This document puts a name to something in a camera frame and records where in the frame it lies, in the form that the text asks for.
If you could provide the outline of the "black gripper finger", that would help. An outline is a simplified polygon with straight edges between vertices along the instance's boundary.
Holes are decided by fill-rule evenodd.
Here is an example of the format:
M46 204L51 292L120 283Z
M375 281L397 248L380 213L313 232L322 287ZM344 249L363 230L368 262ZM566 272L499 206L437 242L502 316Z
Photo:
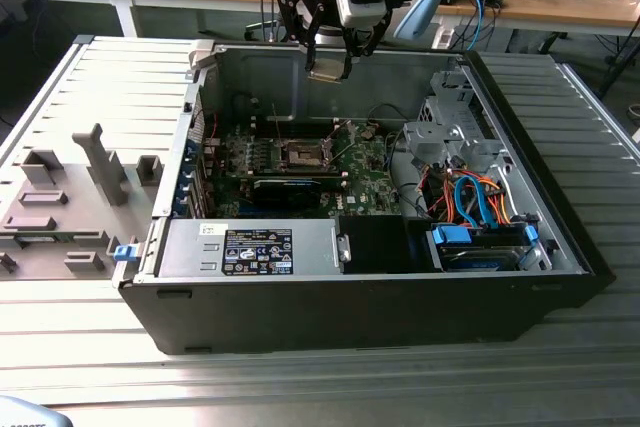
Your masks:
M323 0L278 0L287 39L297 42L306 54L305 70L310 72L316 58L316 34L323 21Z
M392 12L388 11L382 19L372 27L369 37L363 43L358 41L357 32L354 28L343 27L341 29L345 45L344 66L341 74L342 80L346 80L349 77L355 59L359 59L362 56L369 57L373 54L379 42L384 37L391 18Z

